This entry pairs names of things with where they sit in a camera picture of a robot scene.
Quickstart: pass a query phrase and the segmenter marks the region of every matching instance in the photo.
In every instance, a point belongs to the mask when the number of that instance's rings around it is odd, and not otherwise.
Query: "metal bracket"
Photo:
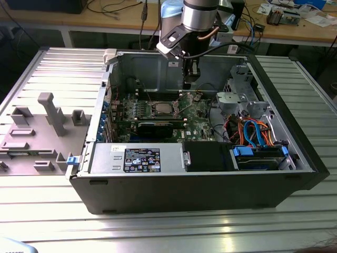
[[[269,104],[267,102],[251,101],[247,104],[247,111],[254,119],[259,119],[266,112]]]
[[[106,65],[111,64],[110,60],[115,58],[116,54],[117,54],[117,49],[115,48],[106,49],[103,55],[104,64]]]
[[[190,153],[188,151],[187,152],[183,152],[183,158],[184,158],[184,164],[186,166],[191,165],[191,157],[190,157]]]

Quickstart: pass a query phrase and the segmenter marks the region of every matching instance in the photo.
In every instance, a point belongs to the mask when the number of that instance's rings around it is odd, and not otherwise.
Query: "black object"
[[[186,171],[233,171],[234,166],[229,150],[232,145],[216,141],[187,141],[183,151],[188,152],[191,164]]]
[[[173,134],[173,124],[143,122],[138,124],[137,131],[140,137],[170,138]]]
[[[236,31],[243,12],[244,0],[231,0],[231,3],[233,6],[233,14],[235,15],[235,19],[232,24],[232,29]]]
[[[255,24],[254,27],[253,27],[254,31],[260,32],[260,33],[263,33],[264,28],[265,28],[265,26],[261,25],[261,24]]]
[[[87,0],[6,0],[11,9],[80,14]]]
[[[327,168],[262,66],[254,55],[245,56],[313,171],[238,172],[240,174],[184,171],[188,175],[161,172],[152,177],[142,174],[137,177],[114,174],[83,177],[74,174],[70,176],[70,182],[89,212],[144,213],[276,207],[295,191],[310,190],[326,178],[329,175]]]
[[[282,12],[279,10],[271,9],[269,15],[267,16],[267,24],[269,25],[279,25],[282,18]]]

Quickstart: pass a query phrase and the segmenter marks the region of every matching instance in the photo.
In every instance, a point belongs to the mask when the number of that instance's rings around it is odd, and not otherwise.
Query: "motherboard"
[[[112,101],[107,111],[106,142],[213,141],[209,103],[199,92],[126,94]]]

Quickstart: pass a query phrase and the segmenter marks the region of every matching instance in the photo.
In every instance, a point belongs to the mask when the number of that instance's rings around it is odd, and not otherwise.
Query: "wooden workbench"
[[[114,3],[116,0],[102,0],[102,4]],[[126,0],[123,4],[111,6],[111,9],[122,8],[135,4],[136,0]],[[262,0],[247,0],[247,7],[252,17],[257,23],[265,25],[262,42],[330,46],[337,34],[337,26],[319,27],[308,21],[301,20],[299,26],[267,25],[266,15],[257,14],[257,5],[263,3]],[[99,0],[94,1],[90,7],[100,11]],[[138,34],[141,26],[141,12],[143,5],[137,5],[119,12],[118,20],[105,16],[101,13],[94,13],[87,8],[82,14],[66,14],[37,11],[13,11],[9,13],[21,25],[29,28],[44,28],[61,31],[65,45],[72,46],[69,31],[105,32],[105,33],[129,33]],[[337,7],[327,5],[325,11],[337,11]],[[0,20],[3,26],[13,26],[8,16],[0,9]],[[148,17],[144,24],[143,34],[151,34],[157,26],[157,4],[148,4]],[[245,24],[241,22],[239,29],[234,32],[234,39],[241,41],[249,36],[249,31]]]
[[[337,35],[337,26],[329,25],[327,27],[320,27],[304,19],[301,19],[298,26],[268,25],[266,21],[267,16],[257,13],[259,5],[263,2],[264,1],[262,0],[247,0],[248,3],[247,8],[249,9],[250,14],[254,18],[255,22],[265,26],[265,30],[263,33],[263,38],[265,42],[267,42],[266,41],[267,39],[277,39],[277,40],[291,40],[291,41],[307,41],[308,43],[328,42],[331,44],[335,36]],[[337,6],[325,5],[323,10],[325,12],[328,11],[336,12]],[[234,32],[234,35],[249,36],[249,31],[246,28],[244,22],[240,22],[238,30]]]

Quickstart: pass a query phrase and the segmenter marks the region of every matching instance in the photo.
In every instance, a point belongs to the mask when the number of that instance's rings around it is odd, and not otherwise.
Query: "blue latch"
[[[282,147],[282,152],[283,152],[284,156],[287,156],[289,154],[289,151],[285,146]]]
[[[233,153],[236,157],[239,155],[242,156],[252,156],[254,155],[252,148],[250,147],[244,147],[244,146],[238,146],[233,149]]]
[[[78,157],[68,157],[67,165],[79,165],[81,162],[81,156]]]
[[[109,103],[106,101],[103,101],[103,109],[108,108],[108,107],[109,107]]]

